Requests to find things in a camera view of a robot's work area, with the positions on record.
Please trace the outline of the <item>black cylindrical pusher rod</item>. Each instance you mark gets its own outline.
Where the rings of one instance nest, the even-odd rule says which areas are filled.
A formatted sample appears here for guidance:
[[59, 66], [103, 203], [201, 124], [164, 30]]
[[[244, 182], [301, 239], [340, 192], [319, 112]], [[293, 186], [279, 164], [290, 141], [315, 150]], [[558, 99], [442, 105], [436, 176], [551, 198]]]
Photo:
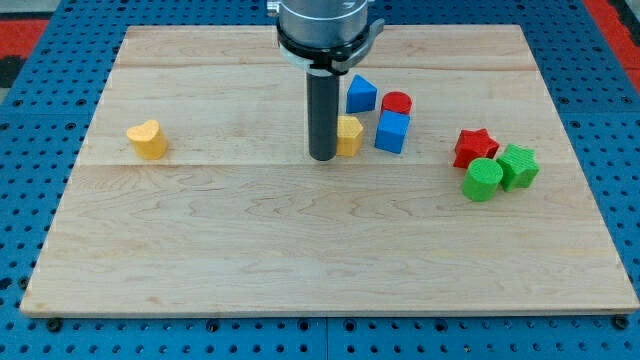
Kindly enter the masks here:
[[318, 161], [336, 156], [339, 88], [338, 76], [306, 75], [308, 148]]

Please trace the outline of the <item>black clamp ring mount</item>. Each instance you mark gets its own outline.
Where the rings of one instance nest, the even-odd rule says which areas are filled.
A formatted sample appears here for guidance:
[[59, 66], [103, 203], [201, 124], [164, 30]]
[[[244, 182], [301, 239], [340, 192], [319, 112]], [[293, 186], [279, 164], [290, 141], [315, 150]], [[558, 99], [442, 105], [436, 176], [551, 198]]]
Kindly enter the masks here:
[[280, 25], [277, 25], [277, 36], [281, 55], [292, 65], [313, 76], [342, 76], [369, 54], [384, 25], [385, 21], [378, 19], [366, 25], [350, 42], [333, 47], [302, 45], [287, 35]]

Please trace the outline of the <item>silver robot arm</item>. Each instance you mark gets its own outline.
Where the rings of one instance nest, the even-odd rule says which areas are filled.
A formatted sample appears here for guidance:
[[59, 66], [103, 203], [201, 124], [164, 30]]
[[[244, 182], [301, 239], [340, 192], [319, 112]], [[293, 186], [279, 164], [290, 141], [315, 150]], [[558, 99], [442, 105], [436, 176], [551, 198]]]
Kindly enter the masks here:
[[337, 154], [340, 78], [359, 64], [383, 32], [368, 18], [369, 0], [267, 0], [282, 56], [306, 74], [308, 152]]

